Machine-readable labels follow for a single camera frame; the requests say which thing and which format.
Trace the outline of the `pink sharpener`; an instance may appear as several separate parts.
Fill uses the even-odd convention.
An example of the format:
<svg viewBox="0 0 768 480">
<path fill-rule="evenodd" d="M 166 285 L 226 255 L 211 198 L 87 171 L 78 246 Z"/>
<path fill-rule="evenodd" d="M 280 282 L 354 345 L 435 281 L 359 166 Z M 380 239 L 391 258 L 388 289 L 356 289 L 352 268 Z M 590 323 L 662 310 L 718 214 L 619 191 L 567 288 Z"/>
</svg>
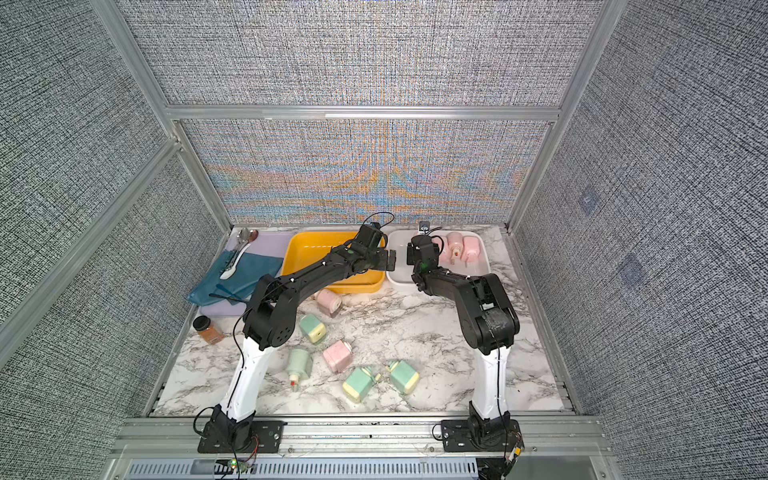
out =
<svg viewBox="0 0 768 480">
<path fill-rule="evenodd" d="M 446 235 L 445 240 L 445 259 L 450 264 L 454 264 L 456 261 L 460 261 L 464 251 L 463 235 L 459 232 L 450 232 Z"/>
<path fill-rule="evenodd" d="M 332 373 L 339 374 L 353 362 L 351 345 L 344 340 L 338 340 L 323 351 L 323 359 Z"/>
<path fill-rule="evenodd" d="M 332 290 L 323 289 L 315 295 L 318 308 L 327 316 L 333 318 L 339 314 L 343 303 L 340 295 Z"/>
<path fill-rule="evenodd" d="M 479 261 L 482 253 L 482 245 L 479 237 L 464 236 L 463 239 L 462 260 L 466 264 L 475 264 Z"/>
</svg>

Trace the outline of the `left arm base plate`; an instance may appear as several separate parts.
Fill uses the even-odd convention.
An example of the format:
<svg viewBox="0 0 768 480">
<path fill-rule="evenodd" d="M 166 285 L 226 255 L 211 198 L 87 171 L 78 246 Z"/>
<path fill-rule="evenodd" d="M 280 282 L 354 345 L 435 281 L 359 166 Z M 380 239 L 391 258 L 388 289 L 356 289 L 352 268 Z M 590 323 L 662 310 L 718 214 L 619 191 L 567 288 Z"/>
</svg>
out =
<svg viewBox="0 0 768 480">
<path fill-rule="evenodd" d="M 250 421 L 238 426 L 233 434 L 221 433 L 208 422 L 199 440 L 200 454 L 236 453 L 251 454 L 277 453 L 283 437 L 285 423 L 282 421 Z"/>
</svg>

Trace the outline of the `white plastic tray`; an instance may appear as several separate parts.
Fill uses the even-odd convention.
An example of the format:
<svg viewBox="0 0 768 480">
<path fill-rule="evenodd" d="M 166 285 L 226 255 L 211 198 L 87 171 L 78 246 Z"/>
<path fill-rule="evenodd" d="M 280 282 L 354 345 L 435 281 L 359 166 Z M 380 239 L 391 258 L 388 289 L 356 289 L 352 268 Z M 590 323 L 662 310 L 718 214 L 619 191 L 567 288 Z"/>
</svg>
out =
<svg viewBox="0 0 768 480">
<path fill-rule="evenodd" d="M 491 267 L 488 260 L 487 251 L 482 238 L 473 232 L 466 230 L 438 230 L 434 232 L 434 235 L 439 235 L 445 240 L 445 237 L 450 232 L 459 232 L 464 236 L 479 237 L 482 245 L 482 253 L 479 261 L 475 264 L 466 264 L 462 259 L 456 261 L 454 264 L 450 264 L 444 257 L 444 251 L 440 257 L 440 264 L 443 267 L 463 275 L 485 275 L 491 273 Z M 388 234 L 388 248 L 396 252 L 396 264 L 395 270 L 387 272 L 386 277 L 392 288 L 398 292 L 405 294 L 420 295 L 421 292 L 411 279 L 413 267 L 406 263 L 407 258 L 407 244 L 411 238 L 418 234 L 418 230 L 398 229 L 393 230 Z"/>
</svg>

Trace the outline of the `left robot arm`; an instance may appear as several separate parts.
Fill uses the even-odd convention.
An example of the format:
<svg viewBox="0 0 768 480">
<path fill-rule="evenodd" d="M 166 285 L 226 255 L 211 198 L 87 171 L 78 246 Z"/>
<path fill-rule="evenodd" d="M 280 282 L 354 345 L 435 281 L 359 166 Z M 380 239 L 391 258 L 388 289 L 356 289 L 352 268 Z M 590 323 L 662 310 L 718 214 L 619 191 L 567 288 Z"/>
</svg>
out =
<svg viewBox="0 0 768 480">
<path fill-rule="evenodd" d="M 392 271 L 396 254 L 386 248 L 383 226 L 362 223 L 355 236 L 316 262 L 290 274 L 264 275 L 242 316 L 240 363 L 223 399 L 211 408 L 205 426 L 195 427 L 200 453 L 242 453 L 256 446 L 252 423 L 271 356 L 293 335 L 299 305 L 339 281 L 371 270 Z"/>
</svg>

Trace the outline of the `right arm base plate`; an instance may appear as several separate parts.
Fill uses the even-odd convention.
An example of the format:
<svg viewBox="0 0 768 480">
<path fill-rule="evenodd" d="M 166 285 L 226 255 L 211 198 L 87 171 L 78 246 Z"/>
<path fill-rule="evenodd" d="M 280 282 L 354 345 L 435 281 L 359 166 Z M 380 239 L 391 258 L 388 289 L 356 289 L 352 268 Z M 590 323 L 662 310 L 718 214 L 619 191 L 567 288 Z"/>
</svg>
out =
<svg viewBox="0 0 768 480">
<path fill-rule="evenodd" d="M 444 451 L 452 453 L 520 453 L 525 448 L 519 422 L 511 418 L 442 420 L 440 439 Z"/>
</svg>

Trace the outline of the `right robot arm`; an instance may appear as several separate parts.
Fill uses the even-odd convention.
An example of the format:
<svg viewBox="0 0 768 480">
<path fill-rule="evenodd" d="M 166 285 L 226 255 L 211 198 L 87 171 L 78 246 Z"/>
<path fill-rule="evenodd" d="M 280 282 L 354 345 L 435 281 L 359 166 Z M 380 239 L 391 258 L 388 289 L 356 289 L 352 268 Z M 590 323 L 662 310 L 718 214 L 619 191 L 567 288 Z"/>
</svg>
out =
<svg viewBox="0 0 768 480">
<path fill-rule="evenodd" d="M 475 353 L 475 387 L 469 403 L 471 440 L 482 448 L 515 450 L 521 436 L 513 431 L 505 408 L 506 368 L 520 322 L 501 280 L 493 273 L 481 276 L 455 273 L 439 263 L 445 243 L 433 238 L 427 221 L 407 245 L 406 263 L 411 279 L 428 295 L 454 302 L 464 340 Z"/>
</svg>

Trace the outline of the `yellow plastic tray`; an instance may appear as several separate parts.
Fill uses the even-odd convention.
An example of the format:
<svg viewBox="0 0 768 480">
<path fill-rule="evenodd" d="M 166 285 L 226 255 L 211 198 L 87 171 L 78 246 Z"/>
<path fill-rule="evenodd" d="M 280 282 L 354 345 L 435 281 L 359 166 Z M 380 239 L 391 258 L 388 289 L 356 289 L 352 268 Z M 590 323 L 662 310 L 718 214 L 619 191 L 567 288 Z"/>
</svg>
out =
<svg viewBox="0 0 768 480">
<path fill-rule="evenodd" d="M 293 274 L 321 259 L 333 247 L 342 245 L 356 235 L 355 231 L 310 230 L 292 237 L 287 247 L 280 275 Z M 370 294 L 380 290 L 385 273 L 368 271 L 330 285 L 336 294 Z"/>
</svg>

